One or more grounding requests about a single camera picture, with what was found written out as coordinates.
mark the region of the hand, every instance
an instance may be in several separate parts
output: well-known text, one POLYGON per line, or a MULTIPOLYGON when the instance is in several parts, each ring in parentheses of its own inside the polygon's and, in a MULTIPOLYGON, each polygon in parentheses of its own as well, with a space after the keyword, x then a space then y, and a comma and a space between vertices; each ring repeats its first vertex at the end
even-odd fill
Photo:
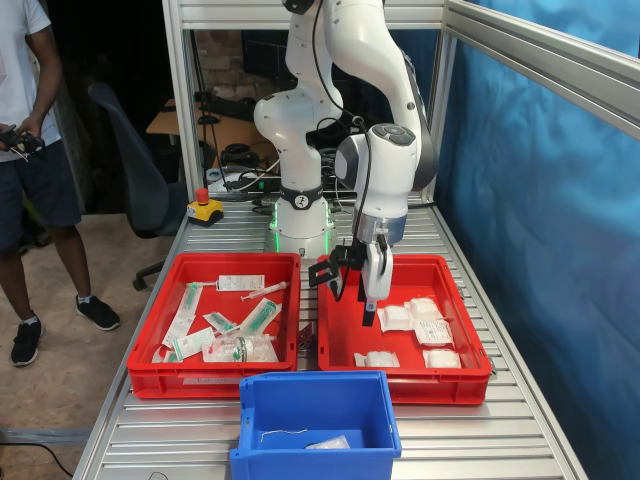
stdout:
POLYGON ((16 133, 21 134, 28 132, 34 137, 39 137, 42 134, 42 122, 44 122, 44 117, 40 117, 32 113, 25 118, 22 125, 16 129, 16 133))
MULTIPOLYGON (((0 132, 5 128, 7 128, 7 125, 5 125, 4 123, 0 123, 0 132)), ((8 152, 8 151, 9 151, 9 147, 7 147, 4 143, 0 142, 0 152, 8 152)))

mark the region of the white t-shirt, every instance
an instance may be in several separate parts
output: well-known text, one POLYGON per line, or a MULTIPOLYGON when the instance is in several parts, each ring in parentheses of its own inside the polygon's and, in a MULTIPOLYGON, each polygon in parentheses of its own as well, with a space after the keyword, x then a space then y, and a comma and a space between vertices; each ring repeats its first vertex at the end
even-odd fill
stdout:
MULTIPOLYGON (((0 0, 0 79, 2 68, 6 75, 0 80, 0 123, 20 126, 31 115, 37 87, 25 36, 49 25, 38 0, 0 0)), ((49 115, 42 124, 42 139, 46 145, 60 140, 49 115)), ((0 152, 0 162, 17 158, 17 154, 0 152)))

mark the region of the blue backdrop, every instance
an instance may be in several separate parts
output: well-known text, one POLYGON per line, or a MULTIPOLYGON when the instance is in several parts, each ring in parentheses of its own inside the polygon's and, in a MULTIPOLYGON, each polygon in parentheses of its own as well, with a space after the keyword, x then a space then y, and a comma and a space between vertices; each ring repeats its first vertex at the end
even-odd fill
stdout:
MULTIPOLYGON (((638 55, 637 0, 479 3, 638 55)), ((458 43, 438 193, 589 476, 640 478, 640 143, 458 43)))

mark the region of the red button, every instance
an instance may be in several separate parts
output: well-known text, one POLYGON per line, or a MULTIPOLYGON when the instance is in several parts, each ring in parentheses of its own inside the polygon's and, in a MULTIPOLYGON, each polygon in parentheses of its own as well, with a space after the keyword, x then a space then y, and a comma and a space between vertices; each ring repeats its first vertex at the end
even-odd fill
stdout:
POLYGON ((198 188, 196 190, 196 201, 200 205, 209 203, 209 191, 206 188, 198 188))

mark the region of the office chair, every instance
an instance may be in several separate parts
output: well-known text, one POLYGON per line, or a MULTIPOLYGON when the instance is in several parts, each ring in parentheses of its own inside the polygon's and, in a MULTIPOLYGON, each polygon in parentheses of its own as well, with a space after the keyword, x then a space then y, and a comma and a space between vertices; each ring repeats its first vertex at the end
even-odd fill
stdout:
MULTIPOLYGON (((103 107, 113 125, 126 177, 126 212, 129 225, 140 238, 174 237, 184 218, 187 187, 167 184, 153 161, 153 155, 124 113, 118 98, 105 83, 89 86, 89 97, 103 107)), ((133 287, 140 291, 144 277, 159 273, 164 261, 136 272, 133 287)))

